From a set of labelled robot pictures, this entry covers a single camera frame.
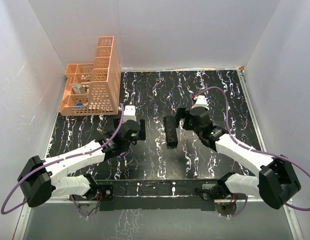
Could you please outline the black sunglasses case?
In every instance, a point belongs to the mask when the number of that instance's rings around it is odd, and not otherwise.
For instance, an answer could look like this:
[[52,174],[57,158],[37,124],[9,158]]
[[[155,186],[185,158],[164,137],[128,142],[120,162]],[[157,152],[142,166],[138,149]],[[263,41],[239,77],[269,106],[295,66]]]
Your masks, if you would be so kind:
[[163,118],[165,141],[169,149],[175,149],[178,146],[178,137],[173,115],[167,115]]

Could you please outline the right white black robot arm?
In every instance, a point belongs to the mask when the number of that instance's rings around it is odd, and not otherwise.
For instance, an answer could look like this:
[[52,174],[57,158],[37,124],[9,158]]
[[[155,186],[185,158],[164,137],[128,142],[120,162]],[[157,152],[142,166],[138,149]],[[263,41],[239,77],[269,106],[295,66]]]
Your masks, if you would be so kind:
[[225,199],[234,194],[261,198],[269,207],[278,210],[301,190],[301,184],[291,163],[281,156],[259,153],[239,140],[227,130],[214,124],[205,107],[181,107],[177,109],[174,126],[184,120],[183,129],[193,131],[200,142],[247,168],[253,175],[228,172],[217,184],[207,190],[212,196]]

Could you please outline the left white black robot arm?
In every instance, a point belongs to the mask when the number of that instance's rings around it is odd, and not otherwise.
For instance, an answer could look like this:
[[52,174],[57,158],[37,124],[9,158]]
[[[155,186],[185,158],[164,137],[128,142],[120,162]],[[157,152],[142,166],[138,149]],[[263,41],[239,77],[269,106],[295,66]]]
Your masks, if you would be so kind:
[[127,120],[119,131],[106,133],[75,150],[55,157],[31,157],[18,176],[20,188],[30,208],[44,204],[52,197],[82,196],[92,200],[98,195],[98,185],[90,174],[70,176],[82,168],[99,164],[126,152],[130,145],[146,139],[145,120]]

